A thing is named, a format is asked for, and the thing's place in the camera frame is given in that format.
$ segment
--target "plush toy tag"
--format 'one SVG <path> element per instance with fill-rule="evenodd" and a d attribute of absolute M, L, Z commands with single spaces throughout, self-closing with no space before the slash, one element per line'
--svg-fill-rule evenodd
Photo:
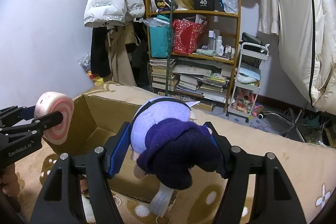
<path fill-rule="evenodd" d="M 168 209 L 173 192 L 174 189 L 160 183 L 159 191 L 148 206 L 149 211 L 159 217 L 163 217 Z"/>

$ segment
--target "beige blanket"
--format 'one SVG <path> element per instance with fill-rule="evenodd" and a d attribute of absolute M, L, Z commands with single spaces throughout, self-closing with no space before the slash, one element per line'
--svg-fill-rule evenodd
<path fill-rule="evenodd" d="M 100 96 L 112 100 L 125 101 L 142 105 L 156 94 L 140 88 L 104 84 L 88 92 L 91 96 Z M 320 212 L 336 185 L 336 150 L 323 146 L 299 143 L 258 129 L 235 124 L 219 117 L 194 110 L 198 116 L 198 124 L 211 121 L 219 134 L 225 135 L 231 145 L 238 145 L 247 153 L 265 155 L 273 152 L 283 165 L 299 197 L 308 223 Z M 33 205 L 41 189 L 40 176 L 45 158 L 52 154 L 52 149 L 45 143 L 38 152 L 17 163 L 23 215 L 30 218 Z M 208 224 L 216 213 L 216 209 L 225 189 L 226 181 L 216 173 L 206 173 L 199 168 L 192 169 L 193 185 L 179 191 L 172 209 L 166 217 L 159 218 L 158 223 Z M 241 223 L 249 220 L 253 201 L 254 176 L 250 177 L 250 185 L 246 198 Z M 155 218 L 142 204 L 126 200 L 122 196 L 115 197 L 118 209 L 125 223 L 155 223 Z"/>

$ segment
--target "white flower pattern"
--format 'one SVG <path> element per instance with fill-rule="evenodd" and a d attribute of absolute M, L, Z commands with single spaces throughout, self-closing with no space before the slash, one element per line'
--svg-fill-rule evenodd
<path fill-rule="evenodd" d="M 330 198 L 331 196 L 331 191 L 328 191 L 326 192 L 326 187 L 325 185 L 323 184 L 322 185 L 322 196 L 319 197 L 317 200 L 316 200 L 316 203 L 315 203 L 315 206 L 316 207 L 319 207 L 321 205 L 321 210 L 323 209 L 324 205 L 326 204 L 328 198 Z"/>

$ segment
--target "human hand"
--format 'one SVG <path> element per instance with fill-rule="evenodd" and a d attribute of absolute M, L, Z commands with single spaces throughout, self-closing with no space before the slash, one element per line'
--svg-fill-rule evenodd
<path fill-rule="evenodd" d="M 0 193 L 8 196 L 17 196 L 20 186 L 15 174 L 15 164 L 8 166 L 3 174 L 0 173 Z"/>

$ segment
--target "teal bag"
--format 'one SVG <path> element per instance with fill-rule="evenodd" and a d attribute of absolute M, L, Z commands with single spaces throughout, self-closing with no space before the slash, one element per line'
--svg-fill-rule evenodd
<path fill-rule="evenodd" d="M 165 16 L 158 15 L 160 19 L 167 20 L 169 22 L 169 18 Z M 168 32 L 169 27 L 150 27 L 150 39 L 151 39 L 151 56 L 166 58 L 168 56 Z"/>

